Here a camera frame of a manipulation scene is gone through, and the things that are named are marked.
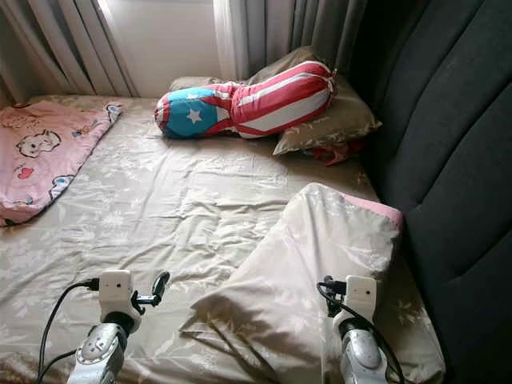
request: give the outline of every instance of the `cartoon cat print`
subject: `cartoon cat print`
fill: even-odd
[[[61,142],[61,138],[51,130],[44,130],[42,134],[24,137],[16,147],[19,153],[28,158],[36,158],[41,152],[51,152]]]

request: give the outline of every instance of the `wall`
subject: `wall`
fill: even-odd
[[[106,22],[140,96],[180,76],[220,77],[213,0],[103,0]]]

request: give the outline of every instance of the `curtain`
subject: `curtain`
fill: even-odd
[[[12,95],[8,91],[4,81],[0,77],[0,109],[13,103]]]
[[[248,78],[291,50],[308,45],[313,45],[319,58],[347,74],[366,2],[214,0],[223,77]]]
[[[137,96],[96,0],[0,0],[0,11],[38,83],[22,84],[12,71],[0,74],[17,102],[36,91]]]

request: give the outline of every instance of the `black cable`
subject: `black cable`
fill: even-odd
[[[77,350],[70,350],[69,352],[66,352],[64,354],[60,354],[59,356],[57,356],[56,358],[53,358],[47,366],[45,366],[45,369],[42,370],[41,374],[39,375],[38,379],[36,380],[35,384],[41,384],[42,383],[42,378],[45,376],[46,372],[48,372],[48,370],[51,368],[51,366],[55,363],[55,362],[58,362],[59,360],[63,359],[63,358],[67,358],[68,356],[73,356],[75,353],[76,353]]]
[[[91,278],[85,280],[83,282],[76,282],[75,284],[68,286],[64,292],[62,292],[61,297],[58,298],[57,303],[54,306],[54,309],[51,311],[50,317],[48,318],[48,322],[46,322],[46,326],[44,331],[42,332],[41,346],[39,347],[39,364],[38,364],[38,379],[36,384],[39,384],[42,380],[42,376],[44,375],[43,367],[45,365],[45,348],[46,348],[46,338],[48,337],[48,331],[50,330],[50,326],[54,317],[57,313],[58,308],[60,307],[62,300],[66,297],[66,295],[73,289],[78,288],[80,286],[86,286],[90,290],[98,290],[99,289],[99,278]]]
[[[392,369],[392,371],[394,371],[397,376],[398,376],[398,382],[400,384],[405,384],[406,383],[406,380],[403,376],[403,372],[402,372],[402,368],[400,367],[400,363],[398,363],[398,360],[397,360],[397,357],[394,355],[394,352],[393,350],[391,349],[390,345],[387,343],[387,341],[384,339],[384,337],[380,334],[380,332],[377,330],[377,328],[375,328],[375,326],[369,322],[368,320],[366,320],[366,318],[364,316],[361,316],[360,314],[358,314],[355,310],[353,310],[352,308],[350,308],[349,306],[346,306],[345,304],[343,304],[342,302],[340,302],[339,300],[336,300],[330,296],[328,296],[324,290],[322,289],[322,287],[328,287],[327,284],[325,284],[324,282],[318,282],[317,283],[317,290],[318,292],[320,292],[320,294],[326,299],[328,300],[329,302],[332,302],[336,305],[338,305],[341,309],[343,310],[346,310],[349,314],[353,315],[357,320],[361,321],[367,328],[369,328],[371,330],[371,332],[377,337],[377,340],[378,340],[378,344],[382,344],[381,346],[384,347],[385,350],[387,350],[386,352],[386,355],[388,355],[392,362],[393,362],[393,365],[395,366],[396,370],[395,369]]]

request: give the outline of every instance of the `pink trim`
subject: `pink trim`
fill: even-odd
[[[403,217],[402,212],[392,208],[390,206],[385,206],[380,202],[371,202],[370,200],[365,200],[364,198],[356,198],[355,196],[351,196],[349,194],[342,194],[345,200],[351,202],[356,206],[360,206],[361,208],[366,208],[375,212],[376,214],[381,214],[382,216],[386,216],[389,220],[391,220],[397,228],[402,228]]]

